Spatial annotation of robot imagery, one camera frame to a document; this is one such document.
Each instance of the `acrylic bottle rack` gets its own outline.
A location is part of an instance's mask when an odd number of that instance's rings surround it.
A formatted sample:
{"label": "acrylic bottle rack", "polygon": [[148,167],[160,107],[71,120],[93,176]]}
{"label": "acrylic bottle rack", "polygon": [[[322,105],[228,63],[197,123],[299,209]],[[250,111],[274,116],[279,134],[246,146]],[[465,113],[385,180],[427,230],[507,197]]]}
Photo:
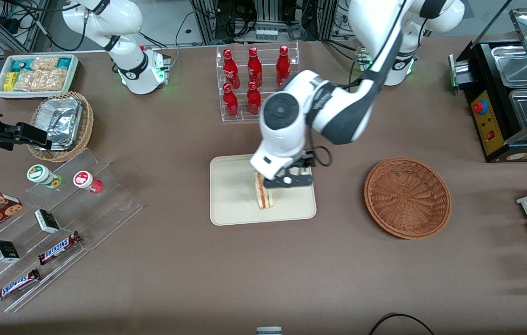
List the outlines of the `acrylic bottle rack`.
{"label": "acrylic bottle rack", "polygon": [[[288,57],[290,59],[290,74],[297,74],[300,70],[300,55],[299,44],[292,43],[263,43],[250,45],[223,45],[216,49],[216,74],[218,79],[218,95],[220,97],[220,114],[222,121],[253,121],[258,120],[259,116],[254,116],[249,113],[249,105],[247,101],[249,74],[247,72],[247,63],[249,62],[249,47],[257,47],[257,55],[261,60],[261,67],[263,69],[263,85],[259,87],[261,93],[261,102],[267,98],[268,95],[278,91],[278,84],[276,83],[276,62],[280,55],[280,46],[286,45],[288,47]],[[232,51],[232,59],[238,66],[238,78],[240,79],[240,87],[233,90],[238,99],[238,117],[231,119],[226,109],[224,108],[224,101],[222,96],[224,91],[222,85],[226,82],[224,76],[224,57],[222,51],[230,49]]]}

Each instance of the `brown wicker basket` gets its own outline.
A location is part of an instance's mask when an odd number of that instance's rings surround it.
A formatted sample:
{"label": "brown wicker basket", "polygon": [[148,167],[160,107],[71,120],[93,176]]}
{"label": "brown wicker basket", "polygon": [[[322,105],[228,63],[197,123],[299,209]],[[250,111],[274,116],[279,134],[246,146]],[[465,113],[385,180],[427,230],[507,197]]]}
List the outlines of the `brown wicker basket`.
{"label": "brown wicker basket", "polygon": [[[87,147],[87,143],[89,142],[89,138],[92,135],[92,127],[93,127],[93,110],[92,106],[87,103],[87,100],[83,97],[83,95],[76,93],[76,92],[67,92],[59,95],[55,95],[54,97],[50,97],[49,99],[55,100],[55,99],[64,99],[64,98],[77,98],[80,101],[83,102],[83,110],[81,114],[81,120],[79,121],[79,130],[78,130],[78,136],[77,136],[77,144],[75,147],[70,151],[40,151],[34,149],[32,146],[27,146],[27,149],[30,150],[32,155],[38,159],[42,159],[43,161],[52,161],[53,163],[61,163],[64,161],[68,161],[69,159],[72,159],[76,155],[78,155],[80,152],[83,151]],[[32,125],[36,123],[36,117],[38,117],[38,111],[40,110],[40,106],[36,108],[36,112],[32,116]]]}
{"label": "brown wicker basket", "polygon": [[365,181],[365,203],[374,220],[395,236],[435,235],[451,213],[445,182],[425,163],[406,157],[379,162]]}

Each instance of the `coca-cola bottle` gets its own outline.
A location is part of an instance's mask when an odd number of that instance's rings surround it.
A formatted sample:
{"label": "coca-cola bottle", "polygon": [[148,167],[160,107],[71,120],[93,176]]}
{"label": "coca-cola bottle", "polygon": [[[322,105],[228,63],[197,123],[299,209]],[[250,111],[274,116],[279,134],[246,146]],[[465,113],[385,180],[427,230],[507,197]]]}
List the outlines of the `coca-cola bottle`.
{"label": "coca-cola bottle", "polygon": [[288,57],[288,47],[282,45],[280,47],[280,57],[276,63],[276,83],[278,86],[282,85],[284,80],[290,76],[290,59]]}
{"label": "coca-cola bottle", "polygon": [[238,79],[238,66],[232,59],[232,51],[225,49],[222,54],[224,55],[224,76],[234,89],[240,87],[240,79]]}
{"label": "coca-cola bottle", "polygon": [[229,83],[223,85],[224,95],[222,100],[224,101],[224,108],[227,110],[228,117],[236,119],[238,117],[238,100],[236,94],[232,92],[232,87]]}
{"label": "coca-cola bottle", "polygon": [[257,87],[263,85],[263,70],[261,69],[261,61],[257,56],[257,48],[249,47],[249,63],[247,64],[249,70],[249,80],[255,82]]}
{"label": "coca-cola bottle", "polygon": [[259,93],[259,90],[257,89],[257,83],[255,83],[253,80],[249,82],[247,100],[249,101],[249,113],[251,113],[251,115],[259,115],[259,108],[261,107],[261,93]]}

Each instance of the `snickers bar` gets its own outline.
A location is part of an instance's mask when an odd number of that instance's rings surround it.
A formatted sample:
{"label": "snickers bar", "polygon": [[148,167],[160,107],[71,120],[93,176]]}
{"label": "snickers bar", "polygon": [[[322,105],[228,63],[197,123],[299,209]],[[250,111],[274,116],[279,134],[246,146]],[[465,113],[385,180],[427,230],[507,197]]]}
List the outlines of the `snickers bar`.
{"label": "snickers bar", "polygon": [[79,236],[78,232],[75,231],[74,233],[69,235],[67,238],[65,238],[63,241],[61,241],[59,244],[57,244],[56,246],[53,246],[52,248],[50,248],[50,250],[38,256],[38,259],[40,260],[40,265],[44,265],[48,263],[49,261],[52,261],[54,258],[59,256],[65,250],[67,250],[72,245],[76,244],[77,242],[81,240],[82,240],[81,236]]}
{"label": "snickers bar", "polygon": [[2,299],[5,299],[8,295],[12,294],[13,292],[23,288],[25,285],[34,281],[40,281],[40,272],[38,272],[38,269],[36,268],[34,268],[29,274],[19,278],[18,280],[2,288],[2,290],[0,290],[0,301]]}

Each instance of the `red switch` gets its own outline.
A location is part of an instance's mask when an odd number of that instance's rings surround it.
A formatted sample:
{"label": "red switch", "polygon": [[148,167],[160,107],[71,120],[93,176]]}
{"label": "red switch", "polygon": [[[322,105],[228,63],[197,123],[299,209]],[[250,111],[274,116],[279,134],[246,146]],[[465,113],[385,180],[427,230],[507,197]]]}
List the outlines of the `red switch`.
{"label": "red switch", "polygon": [[483,109],[484,109],[484,105],[480,101],[474,102],[474,104],[472,104],[472,112],[476,114],[479,114],[480,112],[482,112]]}

